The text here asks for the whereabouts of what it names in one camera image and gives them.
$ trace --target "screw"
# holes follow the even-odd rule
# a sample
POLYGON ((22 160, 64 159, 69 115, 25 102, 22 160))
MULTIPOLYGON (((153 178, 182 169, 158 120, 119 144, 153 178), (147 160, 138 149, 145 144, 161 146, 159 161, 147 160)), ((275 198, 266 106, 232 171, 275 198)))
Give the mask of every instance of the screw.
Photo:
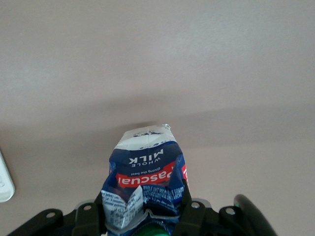
POLYGON ((46 218, 51 218, 51 217, 54 217, 56 215, 56 213, 54 212, 50 212, 46 215, 46 218))
POLYGON ((193 202, 193 203, 191 203, 191 207, 197 209, 200 207, 200 205, 197 202, 193 202))
POLYGON ((235 215, 235 211, 234 211, 234 209, 232 209, 232 208, 227 208, 227 209, 225 209, 225 212, 226 212, 227 214, 229 214, 229 215, 235 215))
POLYGON ((86 206, 83 208, 83 210, 89 210, 89 209, 91 209, 91 208, 92 208, 91 205, 86 205, 86 206))

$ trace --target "nutrition label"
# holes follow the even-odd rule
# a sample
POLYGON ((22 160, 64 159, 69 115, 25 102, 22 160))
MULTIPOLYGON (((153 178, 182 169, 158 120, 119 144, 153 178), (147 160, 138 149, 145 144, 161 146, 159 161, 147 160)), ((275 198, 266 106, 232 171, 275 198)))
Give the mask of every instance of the nutrition label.
POLYGON ((128 203, 120 196, 104 190, 102 192, 106 221, 117 229, 126 227, 143 208, 141 186, 137 187, 128 203))
POLYGON ((159 186, 144 185, 143 194, 148 200, 154 201, 160 205, 165 206, 168 209, 174 209, 174 202, 178 202, 182 198, 184 187, 167 190, 159 186))

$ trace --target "red label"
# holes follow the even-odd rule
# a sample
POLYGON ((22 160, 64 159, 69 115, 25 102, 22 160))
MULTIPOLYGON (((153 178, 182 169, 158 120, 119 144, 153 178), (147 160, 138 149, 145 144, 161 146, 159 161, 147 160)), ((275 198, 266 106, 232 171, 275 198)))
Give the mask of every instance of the red label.
POLYGON ((188 180, 186 164, 182 167, 182 173, 183 173, 184 179, 188 180))
POLYGON ((164 166, 163 170, 152 173, 144 174, 142 176, 129 177, 121 174, 116 175, 118 185, 122 188, 136 188, 139 185, 144 184, 157 184, 164 181, 168 181, 171 177, 175 161, 164 166))

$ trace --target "green object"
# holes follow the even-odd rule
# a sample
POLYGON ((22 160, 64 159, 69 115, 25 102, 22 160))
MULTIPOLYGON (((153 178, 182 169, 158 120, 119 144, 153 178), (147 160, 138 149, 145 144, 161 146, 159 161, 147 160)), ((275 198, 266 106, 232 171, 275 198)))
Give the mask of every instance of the green object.
POLYGON ((132 236, 169 236, 159 224, 150 224, 138 229, 132 236))

